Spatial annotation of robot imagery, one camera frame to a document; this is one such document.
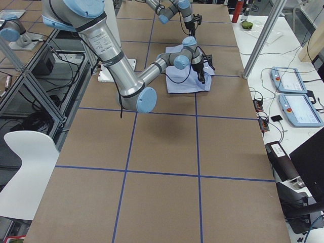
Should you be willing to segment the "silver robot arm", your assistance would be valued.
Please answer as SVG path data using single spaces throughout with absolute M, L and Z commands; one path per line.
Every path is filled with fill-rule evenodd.
M 202 16 L 193 14 L 190 1 L 167 1 L 170 5 L 166 7 L 162 4 L 162 1 L 137 1 L 139 3 L 145 3 L 150 6 L 151 9 L 158 15 L 158 18 L 162 24 L 167 24 L 176 14 L 179 14 L 184 22 L 185 28 L 188 32 L 185 32 L 180 22 L 183 32 L 187 36 L 195 37 L 196 25 L 199 26 L 202 22 Z
M 180 13 L 189 36 L 183 48 L 177 53 L 163 53 L 140 74 L 135 74 L 127 57 L 109 29 L 104 12 L 104 1 L 43 1 L 43 22 L 45 25 L 73 31 L 84 35 L 93 52 L 100 58 L 104 67 L 112 75 L 118 91 L 118 102 L 122 109 L 139 113 L 151 112 L 157 102 L 156 91 L 149 84 L 168 66 L 177 69 L 189 67 L 197 73 L 204 84 L 205 55 L 201 54 L 195 39 L 196 26 L 202 16 L 193 14 L 189 1 L 172 1 L 166 8 L 159 1 L 146 1 L 154 9 L 162 23 L 167 23 Z

